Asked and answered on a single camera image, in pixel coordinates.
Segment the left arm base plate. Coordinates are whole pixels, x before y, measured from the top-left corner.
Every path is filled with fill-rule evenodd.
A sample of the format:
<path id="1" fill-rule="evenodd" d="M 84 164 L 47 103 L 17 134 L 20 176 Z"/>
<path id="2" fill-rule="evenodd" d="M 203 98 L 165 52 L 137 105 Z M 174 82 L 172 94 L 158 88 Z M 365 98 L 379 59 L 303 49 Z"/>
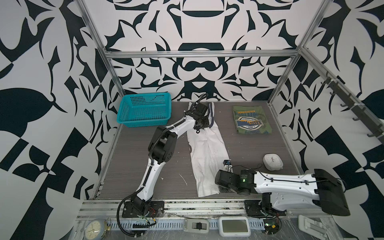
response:
<path id="1" fill-rule="evenodd" d="M 155 215 L 165 207 L 164 201 L 148 201 L 134 203 L 125 202 L 123 207 L 123 218 L 138 218 L 140 216 L 154 218 Z"/>

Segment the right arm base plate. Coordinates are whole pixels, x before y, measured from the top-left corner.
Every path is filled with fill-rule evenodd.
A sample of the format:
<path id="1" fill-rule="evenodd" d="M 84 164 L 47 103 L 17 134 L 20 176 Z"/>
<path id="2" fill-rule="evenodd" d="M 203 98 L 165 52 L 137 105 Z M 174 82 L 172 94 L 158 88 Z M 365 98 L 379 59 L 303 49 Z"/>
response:
<path id="1" fill-rule="evenodd" d="M 286 211 L 278 211 L 272 208 L 271 203 L 263 200 L 245 200 L 246 214 L 253 218 L 273 218 L 278 216 L 286 216 Z"/>

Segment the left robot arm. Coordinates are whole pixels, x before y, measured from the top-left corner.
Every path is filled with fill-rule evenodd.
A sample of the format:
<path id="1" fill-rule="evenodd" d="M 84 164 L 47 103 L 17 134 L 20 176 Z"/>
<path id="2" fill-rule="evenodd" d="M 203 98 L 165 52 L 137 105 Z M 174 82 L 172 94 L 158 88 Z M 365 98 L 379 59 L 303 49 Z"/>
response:
<path id="1" fill-rule="evenodd" d="M 177 122 L 157 127 L 148 148 L 146 172 L 136 192 L 129 197 L 130 201 L 125 203 L 126 211 L 131 208 L 132 212 L 141 215 L 148 212 L 157 180 L 165 164 L 173 157 L 178 138 L 190 130 L 198 134 L 209 128 L 214 120 L 213 114 L 212 104 L 195 102 Z"/>

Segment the green tank top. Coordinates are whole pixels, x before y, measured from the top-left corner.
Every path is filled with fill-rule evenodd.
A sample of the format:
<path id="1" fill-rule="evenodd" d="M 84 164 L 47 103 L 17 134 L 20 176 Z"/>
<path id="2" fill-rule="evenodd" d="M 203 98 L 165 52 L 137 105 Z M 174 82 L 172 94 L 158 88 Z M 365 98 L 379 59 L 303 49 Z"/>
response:
<path id="1" fill-rule="evenodd" d="M 234 123 L 238 134 L 272 134 L 265 111 L 261 106 L 233 106 Z"/>

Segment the white grey tank top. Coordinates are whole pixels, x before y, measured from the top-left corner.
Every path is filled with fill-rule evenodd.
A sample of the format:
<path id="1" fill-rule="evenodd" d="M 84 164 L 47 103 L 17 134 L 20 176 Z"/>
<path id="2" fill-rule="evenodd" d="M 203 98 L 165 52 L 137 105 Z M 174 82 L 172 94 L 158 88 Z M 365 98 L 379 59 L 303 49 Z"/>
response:
<path id="1" fill-rule="evenodd" d="M 229 155 L 221 132 L 215 122 L 215 104 L 209 103 L 209 126 L 187 131 L 187 139 L 191 149 L 191 163 L 196 179 L 198 197 L 208 197 L 219 194 L 219 187 L 215 184 L 215 177 L 224 168 L 223 162 Z"/>

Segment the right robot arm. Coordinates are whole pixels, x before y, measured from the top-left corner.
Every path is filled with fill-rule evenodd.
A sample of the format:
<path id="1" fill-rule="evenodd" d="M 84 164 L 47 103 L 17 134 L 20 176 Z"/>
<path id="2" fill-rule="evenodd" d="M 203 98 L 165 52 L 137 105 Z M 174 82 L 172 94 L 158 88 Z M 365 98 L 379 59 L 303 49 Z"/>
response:
<path id="1" fill-rule="evenodd" d="M 341 217 L 351 214 L 342 182 L 321 169 L 306 175 L 276 175 L 249 169 L 235 174 L 220 170 L 215 183 L 225 192 L 261 195 L 260 201 L 245 201 L 249 217 L 275 218 L 293 209 L 320 209 Z"/>

